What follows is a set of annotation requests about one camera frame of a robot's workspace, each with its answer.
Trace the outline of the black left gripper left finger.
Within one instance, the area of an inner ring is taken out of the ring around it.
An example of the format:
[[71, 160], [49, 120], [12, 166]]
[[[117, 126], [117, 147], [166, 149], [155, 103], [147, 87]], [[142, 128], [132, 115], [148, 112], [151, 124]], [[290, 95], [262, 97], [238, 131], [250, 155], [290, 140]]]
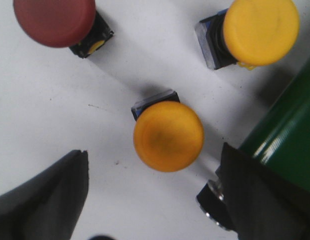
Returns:
[[88, 153], [72, 150], [0, 196], [0, 240], [71, 239], [88, 189]]

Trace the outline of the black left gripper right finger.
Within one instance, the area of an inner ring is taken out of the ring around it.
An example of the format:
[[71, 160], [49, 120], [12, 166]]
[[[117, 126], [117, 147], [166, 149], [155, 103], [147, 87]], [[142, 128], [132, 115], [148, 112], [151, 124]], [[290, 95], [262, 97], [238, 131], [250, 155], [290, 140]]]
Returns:
[[310, 192], [227, 143], [220, 180], [240, 240], [310, 240]]

